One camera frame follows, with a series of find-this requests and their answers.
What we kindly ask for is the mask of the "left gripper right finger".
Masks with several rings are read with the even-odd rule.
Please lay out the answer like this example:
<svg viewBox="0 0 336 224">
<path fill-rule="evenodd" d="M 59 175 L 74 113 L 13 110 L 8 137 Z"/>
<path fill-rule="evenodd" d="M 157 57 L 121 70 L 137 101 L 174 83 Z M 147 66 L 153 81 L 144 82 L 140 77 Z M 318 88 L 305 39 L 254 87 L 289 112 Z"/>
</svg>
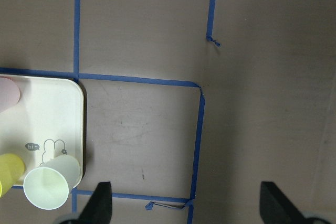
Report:
<svg viewBox="0 0 336 224">
<path fill-rule="evenodd" d="M 259 213 L 263 223 L 311 223 L 274 182 L 261 182 Z"/>
</svg>

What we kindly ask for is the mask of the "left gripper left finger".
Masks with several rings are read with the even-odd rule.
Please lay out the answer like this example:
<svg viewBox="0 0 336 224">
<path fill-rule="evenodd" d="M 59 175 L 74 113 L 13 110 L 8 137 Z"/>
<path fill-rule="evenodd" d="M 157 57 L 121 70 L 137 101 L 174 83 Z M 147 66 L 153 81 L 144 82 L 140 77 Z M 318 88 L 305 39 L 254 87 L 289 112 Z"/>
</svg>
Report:
<svg viewBox="0 0 336 224">
<path fill-rule="evenodd" d="M 110 182 L 100 182 L 78 217 L 79 223 L 110 223 L 112 190 Z"/>
</svg>

